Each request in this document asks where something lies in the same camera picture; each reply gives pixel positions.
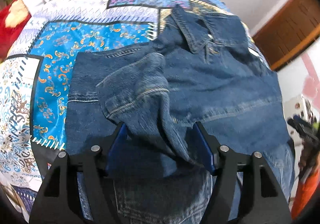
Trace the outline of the patchwork patterned bedspread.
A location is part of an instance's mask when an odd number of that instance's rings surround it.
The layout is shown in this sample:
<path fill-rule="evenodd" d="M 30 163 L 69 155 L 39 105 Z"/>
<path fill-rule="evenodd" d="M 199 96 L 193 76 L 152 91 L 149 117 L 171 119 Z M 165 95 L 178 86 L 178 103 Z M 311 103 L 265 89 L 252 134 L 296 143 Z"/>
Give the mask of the patchwork patterned bedspread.
<path fill-rule="evenodd" d="M 49 0 L 30 13 L 1 63 L 1 187 L 9 189 L 8 204 L 19 220 L 30 223 L 57 155 L 75 155 L 67 151 L 66 117 L 77 54 L 153 41 L 175 6 L 196 15 L 235 15 L 221 0 Z M 268 67 L 242 25 L 249 48 Z M 83 174 L 77 178 L 83 215 L 90 220 Z M 238 214 L 242 181 L 238 173 L 231 220 Z"/>

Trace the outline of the blue denim jacket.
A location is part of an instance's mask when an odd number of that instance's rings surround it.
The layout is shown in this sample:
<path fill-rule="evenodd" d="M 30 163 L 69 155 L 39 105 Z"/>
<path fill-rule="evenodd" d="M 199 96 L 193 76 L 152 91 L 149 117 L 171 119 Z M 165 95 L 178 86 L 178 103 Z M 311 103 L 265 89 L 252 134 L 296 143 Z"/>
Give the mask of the blue denim jacket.
<path fill-rule="evenodd" d="M 68 94 L 70 154 L 100 144 L 123 122 L 108 190 L 129 223 L 199 223 L 215 184 L 192 127 L 201 122 L 242 154 L 262 153 L 286 199 L 295 171 L 277 74 L 251 50 L 235 15 L 175 6 L 157 39 L 76 56 Z"/>

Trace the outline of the brown wooden door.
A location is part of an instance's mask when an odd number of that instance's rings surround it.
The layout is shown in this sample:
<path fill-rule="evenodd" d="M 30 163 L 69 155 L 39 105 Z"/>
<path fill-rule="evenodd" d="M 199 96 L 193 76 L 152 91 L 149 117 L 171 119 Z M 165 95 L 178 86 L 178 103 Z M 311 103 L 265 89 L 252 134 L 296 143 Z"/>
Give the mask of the brown wooden door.
<path fill-rule="evenodd" d="M 319 0 L 288 0 L 253 40 L 272 70 L 279 70 L 319 37 Z"/>

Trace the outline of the red plush toy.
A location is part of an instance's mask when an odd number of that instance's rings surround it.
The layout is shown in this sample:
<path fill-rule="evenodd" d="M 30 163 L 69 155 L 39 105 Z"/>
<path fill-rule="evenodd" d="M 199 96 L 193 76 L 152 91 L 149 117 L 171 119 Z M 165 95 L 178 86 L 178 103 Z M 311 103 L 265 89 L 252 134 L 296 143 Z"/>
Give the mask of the red plush toy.
<path fill-rule="evenodd" d="M 30 18 L 31 15 L 22 0 L 13 0 L 1 10 L 1 62 L 7 57 L 9 49 Z"/>

